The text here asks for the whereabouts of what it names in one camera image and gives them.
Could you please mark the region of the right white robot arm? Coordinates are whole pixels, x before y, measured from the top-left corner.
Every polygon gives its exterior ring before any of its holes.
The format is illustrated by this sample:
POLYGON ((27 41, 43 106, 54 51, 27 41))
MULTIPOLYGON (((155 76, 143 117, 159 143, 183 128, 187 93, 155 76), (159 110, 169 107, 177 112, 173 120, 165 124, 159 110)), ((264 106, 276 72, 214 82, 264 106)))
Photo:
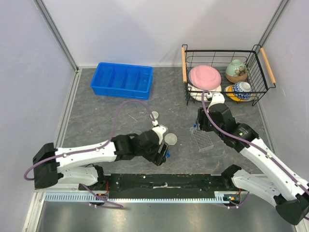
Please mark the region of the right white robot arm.
POLYGON ((230 174, 221 178, 222 187, 246 190, 275 207, 288 223, 298 225, 309 218, 309 182, 285 165, 249 125, 235 121, 224 103, 200 107, 197 126, 212 131, 228 146, 249 159, 268 180, 258 180, 242 168, 232 165, 230 174))

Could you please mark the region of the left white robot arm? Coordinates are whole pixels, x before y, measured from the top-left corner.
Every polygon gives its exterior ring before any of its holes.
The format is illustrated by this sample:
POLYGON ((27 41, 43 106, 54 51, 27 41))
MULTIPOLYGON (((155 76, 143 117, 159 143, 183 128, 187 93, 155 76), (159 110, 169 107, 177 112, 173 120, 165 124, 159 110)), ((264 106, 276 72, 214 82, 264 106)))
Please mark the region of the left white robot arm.
POLYGON ((44 144, 33 157, 34 187, 46 189, 56 184, 84 184, 95 190, 106 185, 103 169, 89 164, 116 162, 143 157, 160 166, 166 161, 167 131, 157 126, 141 134, 118 135, 111 141, 72 148, 44 144))

